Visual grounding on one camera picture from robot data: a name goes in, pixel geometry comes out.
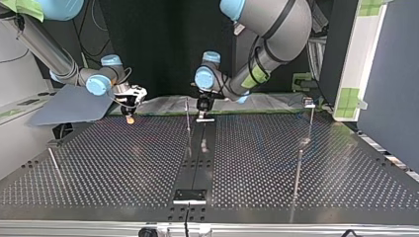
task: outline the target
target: cable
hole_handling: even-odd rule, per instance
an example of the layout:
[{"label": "cable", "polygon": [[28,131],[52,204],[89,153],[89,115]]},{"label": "cable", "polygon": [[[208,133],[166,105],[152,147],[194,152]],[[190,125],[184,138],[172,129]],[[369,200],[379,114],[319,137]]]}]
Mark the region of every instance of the cable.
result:
[{"label": "cable", "polygon": [[357,235],[357,233],[355,233],[355,231],[354,230],[347,230],[343,235],[342,235],[342,237],[348,237],[349,236],[349,234],[352,234],[352,235],[354,235],[355,237],[362,237],[361,235]]},{"label": "cable", "polygon": [[[308,48],[308,43],[307,43],[306,48],[307,48],[307,54],[310,55],[310,50]],[[332,105],[327,101],[327,98],[324,96],[324,93],[323,93],[323,91],[321,90],[321,87],[320,87],[320,83],[318,82],[316,76],[313,73],[313,71],[314,71],[313,70],[313,65],[311,64],[311,60],[309,58],[308,58],[308,65],[310,67],[311,77],[314,79],[315,83],[317,84],[318,91],[320,92],[321,96],[323,97],[324,101],[326,102],[326,104],[330,108],[330,110],[332,112],[334,112]]]},{"label": "cable", "polygon": [[188,210],[186,211],[186,218],[185,218],[185,236],[189,237],[189,228],[188,228],[188,216],[189,216],[189,206],[190,204],[188,204]]},{"label": "cable", "polygon": [[259,36],[255,37],[255,39],[253,40],[252,46],[250,47],[250,51],[249,51],[249,56],[248,56],[248,60],[247,60],[247,68],[249,69],[249,73],[251,78],[253,79],[253,81],[256,83],[256,85],[260,86],[263,83],[260,83],[255,75],[253,74],[253,69],[252,69],[252,63],[253,63],[253,59],[256,59],[256,63],[258,64],[259,68],[262,70],[262,72],[265,74],[265,77],[269,77],[269,73],[265,70],[264,66],[262,65],[260,59],[259,59],[259,52],[258,50],[260,49],[260,47],[256,47],[256,43],[259,40]]},{"label": "cable", "polygon": [[123,84],[127,79],[128,79],[128,77],[130,76],[130,74],[132,73],[132,68],[131,67],[127,67],[125,70],[124,70],[124,73],[126,74],[126,76],[124,77],[124,79],[123,80],[121,80],[121,82],[119,82],[119,84]]},{"label": "cable", "polygon": [[87,50],[86,47],[83,45],[83,42],[81,41],[81,34],[83,32],[83,27],[84,27],[84,24],[86,22],[87,13],[89,11],[89,4],[90,4],[90,1],[87,2],[86,10],[85,10],[85,12],[83,14],[83,18],[82,18],[82,22],[81,22],[81,25],[80,25],[80,29],[77,29],[77,26],[76,26],[76,23],[75,23],[74,19],[72,20],[72,23],[73,23],[74,30],[76,31],[77,39],[79,41],[79,45],[80,45],[80,48],[81,48],[82,52],[86,54],[86,57],[87,56],[88,57],[91,57],[91,59],[94,60],[94,58],[92,58],[92,57],[101,55],[105,51],[106,47],[109,45],[109,43],[111,42],[111,40],[108,39],[105,42],[105,44],[102,46],[101,50],[98,53],[91,53],[91,52],[89,52],[89,50]]},{"label": "cable", "polygon": [[[258,65],[258,67],[262,70],[262,72],[265,74],[265,77],[266,78],[269,78],[270,77],[270,74],[265,70],[265,67],[262,65],[262,62],[260,61],[260,58],[259,58],[259,50],[261,49],[261,47],[260,46],[256,46],[256,44],[257,44],[257,42],[258,42],[258,40],[259,40],[259,36],[257,36],[257,37],[255,37],[255,39],[253,40],[253,43],[252,43],[252,46],[250,47],[250,51],[249,51],[249,56],[248,56],[248,60],[247,60],[247,68],[248,68],[248,70],[249,70],[249,74],[250,74],[250,76],[251,76],[251,78],[252,78],[252,80],[256,83],[256,85],[257,86],[260,86],[260,85],[262,85],[263,83],[260,83],[257,79],[256,79],[256,77],[255,77],[255,75],[253,74],[253,69],[252,69],[252,63],[253,63],[253,59],[255,59],[256,60],[256,64]],[[221,82],[222,82],[222,84],[220,83],[220,81],[219,81],[219,78],[218,78],[218,76],[215,74],[215,73],[213,73],[214,75],[215,75],[215,79],[216,79],[216,81],[217,81],[217,83],[218,83],[218,85],[221,85],[221,88],[219,89],[219,93],[222,95],[222,96],[224,96],[223,95],[223,92],[222,92],[222,90],[225,88],[225,89],[227,89],[227,91],[229,92],[229,93],[231,93],[232,95],[234,95],[234,96],[236,96],[236,97],[243,97],[243,96],[249,96],[249,95],[251,95],[252,93],[251,92],[249,92],[249,93],[247,93],[247,94],[245,94],[245,95],[241,95],[241,94],[238,94],[238,93],[236,93],[236,92],[234,92],[232,89],[231,89],[231,87],[229,86],[229,85],[227,85],[227,79],[228,79],[228,76],[227,76],[227,74],[226,73],[222,73],[221,74],[221,76],[222,76],[222,78],[221,78]]]},{"label": "cable", "polygon": [[92,20],[93,20],[93,23],[96,25],[96,27],[97,28],[99,28],[100,30],[102,30],[102,31],[104,31],[104,32],[107,32],[108,31],[108,29],[104,29],[104,28],[102,28],[102,27],[100,27],[99,26],[99,24],[96,22],[96,19],[95,19],[95,12],[94,12],[94,10],[95,10],[95,3],[96,3],[96,0],[93,0],[93,4],[92,4]]},{"label": "cable", "polygon": [[21,58],[24,58],[26,55],[28,55],[28,53],[29,53],[29,50],[27,49],[26,50],[26,52],[23,54],[23,55],[21,55],[21,56],[18,56],[18,57],[16,57],[16,58],[13,58],[13,59],[9,59],[9,60],[4,60],[4,61],[0,61],[0,63],[6,63],[6,62],[12,62],[12,61],[16,61],[16,60],[19,60],[19,59],[21,59]]}]

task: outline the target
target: gray robot arm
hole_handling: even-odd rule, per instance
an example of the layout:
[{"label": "gray robot arm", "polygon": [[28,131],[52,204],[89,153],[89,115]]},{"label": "gray robot arm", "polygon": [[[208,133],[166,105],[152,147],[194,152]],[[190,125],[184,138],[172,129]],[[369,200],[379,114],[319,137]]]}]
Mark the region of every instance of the gray robot arm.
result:
[{"label": "gray robot arm", "polygon": [[17,36],[48,68],[53,80],[86,87],[95,96],[107,96],[112,90],[115,100],[122,105],[122,113],[129,123],[132,115],[147,95],[145,89],[129,85],[126,70],[117,55],[102,58],[99,70],[82,68],[42,27],[41,23],[26,15],[17,15],[6,9],[0,11],[0,23]]},{"label": "gray robot arm", "polygon": [[311,11],[306,0],[222,0],[220,8],[259,37],[252,46],[250,63],[235,77],[226,78],[218,70],[220,55],[208,51],[195,82],[203,92],[244,102],[253,87],[269,80],[273,70],[302,52],[311,32]]}]

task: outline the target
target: metal plate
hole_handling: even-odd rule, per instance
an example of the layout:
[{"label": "metal plate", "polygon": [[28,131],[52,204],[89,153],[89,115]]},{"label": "metal plate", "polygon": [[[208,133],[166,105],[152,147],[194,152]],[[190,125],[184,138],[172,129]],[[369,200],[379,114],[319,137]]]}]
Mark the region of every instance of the metal plate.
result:
[{"label": "metal plate", "polygon": [[310,126],[309,115],[216,121],[207,222],[419,224],[419,184],[342,123],[316,116]]},{"label": "metal plate", "polygon": [[188,137],[182,117],[138,118],[134,125],[126,124],[123,117],[100,120],[54,152],[59,170],[46,158],[9,182],[1,193],[0,209],[17,209],[12,216],[0,211],[0,217],[41,208],[42,215],[23,216],[67,219],[65,210],[79,209],[82,219],[101,219],[99,212],[108,215],[113,209],[122,218],[116,220],[161,220],[145,210],[168,213]]}]

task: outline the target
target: white wall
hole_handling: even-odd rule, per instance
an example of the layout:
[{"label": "white wall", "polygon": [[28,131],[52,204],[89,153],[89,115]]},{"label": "white wall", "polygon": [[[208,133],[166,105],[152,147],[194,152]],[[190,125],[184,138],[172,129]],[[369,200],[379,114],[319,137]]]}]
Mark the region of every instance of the white wall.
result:
[{"label": "white wall", "polygon": [[[0,61],[19,57],[25,46],[0,23]],[[22,59],[0,63],[0,107],[47,91],[45,80],[31,53]]]},{"label": "white wall", "polygon": [[[0,24],[0,61],[19,57],[26,48]],[[0,63],[0,108],[47,91],[45,80],[31,53],[22,59]],[[33,113],[0,125],[0,179],[45,150],[53,139],[51,127],[26,125]]]}]

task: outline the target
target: white cable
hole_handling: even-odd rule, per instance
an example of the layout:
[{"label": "white cable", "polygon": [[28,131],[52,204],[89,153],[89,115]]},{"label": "white cable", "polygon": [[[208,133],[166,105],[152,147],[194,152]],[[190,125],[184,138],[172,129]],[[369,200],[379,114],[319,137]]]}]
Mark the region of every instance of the white cable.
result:
[{"label": "white cable", "polygon": [[121,82],[119,84],[123,84],[126,79],[130,76],[130,74],[132,73],[132,68],[127,67],[126,70],[124,70],[124,73],[126,74],[126,76],[124,77],[123,80],[121,80]]},{"label": "white cable", "polygon": [[102,31],[104,31],[104,32],[107,32],[108,31],[108,29],[104,29],[104,28],[102,28],[101,26],[99,26],[99,24],[96,22],[96,18],[95,18],[95,3],[96,3],[96,0],[93,0],[93,4],[92,4],[92,20],[93,20],[93,23],[96,25],[96,27],[97,28],[99,28],[100,30],[102,30]]}]

